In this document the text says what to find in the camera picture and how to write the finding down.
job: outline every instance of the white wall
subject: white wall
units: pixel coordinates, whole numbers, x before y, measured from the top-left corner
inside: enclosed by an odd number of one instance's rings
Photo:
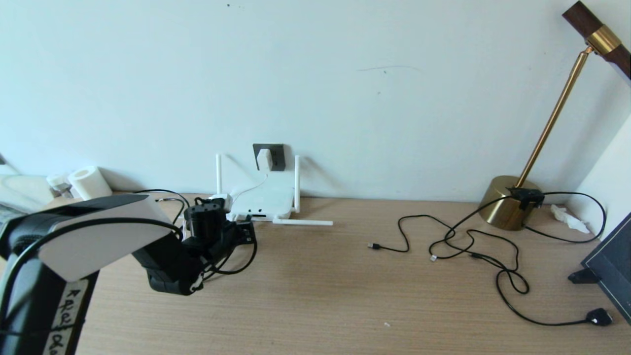
[[[212,192],[215,152],[245,186],[251,144],[286,143],[312,195],[478,201],[520,173],[584,48],[568,0],[1,3],[0,152],[119,189]],[[628,0],[586,4],[631,43]],[[629,97],[589,58],[531,180],[576,189]]]
[[[631,116],[622,126],[609,147],[598,159],[594,168],[581,183],[578,192],[586,193],[599,200],[607,211],[607,224],[603,237],[631,212]],[[589,229],[596,233],[602,223],[600,208],[584,197],[573,197],[568,207],[588,222]]]

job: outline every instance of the wall socket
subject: wall socket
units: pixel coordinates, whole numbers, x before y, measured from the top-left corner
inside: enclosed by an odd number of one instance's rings
[[[256,162],[256,169],[259,168],[259,163],[256,161],[257,155],[261,149],[269,149],[272,153],[272,171],[284,171],[285,170],[285,145],[284,144],[270,144],[270,143],[255,143],[252,144],[254,149],[254,161]]]

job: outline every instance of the crumpled tissue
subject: crumpled tissue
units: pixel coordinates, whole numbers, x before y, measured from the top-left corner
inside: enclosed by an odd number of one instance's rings
[[[571,229],[576,229],[583,233],[589,233],[589,229],[587,229],[585,223],[581,222],[576,217],[567,214],[567,208],[552,205],[550,210],[552,211],[552,214],[554,214],[554,218],[567,224],[567,226]]]

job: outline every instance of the brass lamp base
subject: brass lamp base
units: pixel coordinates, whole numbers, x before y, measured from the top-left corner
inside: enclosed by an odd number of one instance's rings
[[[510,196],[508,188],[515,186],[519,180],[515,176],[497,176],[491,180],[480,206],[485,205],[501,197]],[[522,185],[527,189],[539,189],[537,185],[525,181]],[[535,202],[529,203],[525,210],[519,208],[520,202],[514,198],[506,198],[480,211],[480,216],[491,226],[505,229],[506,231],[520,231],[528,222],[534,210]]]

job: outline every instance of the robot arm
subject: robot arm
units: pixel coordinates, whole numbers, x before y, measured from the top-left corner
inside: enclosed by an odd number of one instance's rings
[[[74,354],[98,271],[130,253],[152,289],[181,295],[201,289],[204,273],[235,247],[256,246],[252,223],[227,221],[223,205],[217,199],[188,208],[192,237],[183,241],[148,195],[97,198],[9,221],[0,231],[0,256],[7,260],[0,353]]]

